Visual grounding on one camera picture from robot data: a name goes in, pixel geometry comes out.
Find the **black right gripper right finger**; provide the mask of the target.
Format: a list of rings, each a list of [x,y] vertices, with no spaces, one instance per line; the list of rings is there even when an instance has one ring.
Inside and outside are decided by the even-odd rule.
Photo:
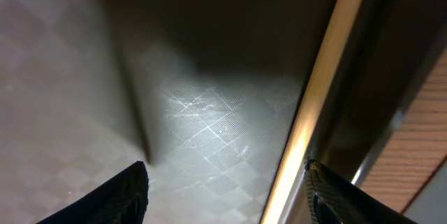
[[[305,188],[313,224],[416,224],[315,159],[305,164]]]

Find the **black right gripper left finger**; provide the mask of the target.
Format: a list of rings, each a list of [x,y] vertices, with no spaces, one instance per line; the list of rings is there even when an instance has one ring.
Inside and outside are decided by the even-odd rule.
[[[145,164],[136,161],[38,224],[142,224],[149,202],[148,190]]]

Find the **wooden chopstick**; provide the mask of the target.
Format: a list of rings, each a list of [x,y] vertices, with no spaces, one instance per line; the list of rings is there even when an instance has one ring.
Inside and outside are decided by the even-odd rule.
[[[302,181],[305,154],[362,0],[337,0],[295,117],[261,224],[278,224]]]

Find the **grey dishwasher rack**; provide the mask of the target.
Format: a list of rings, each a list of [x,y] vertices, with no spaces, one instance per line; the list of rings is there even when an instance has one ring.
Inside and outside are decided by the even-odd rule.
[[[404,215],[419,224],[446,224],[446,162],[408,206]]]

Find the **brown serving tray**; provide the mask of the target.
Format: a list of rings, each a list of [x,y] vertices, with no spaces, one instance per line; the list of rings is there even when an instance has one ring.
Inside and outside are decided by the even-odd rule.
[[[337,0],[1,0],[1,222],[136,161],[145,223],[261,223]],[[362,0],[310,146],[404,216],[446,159],[446,0]]]

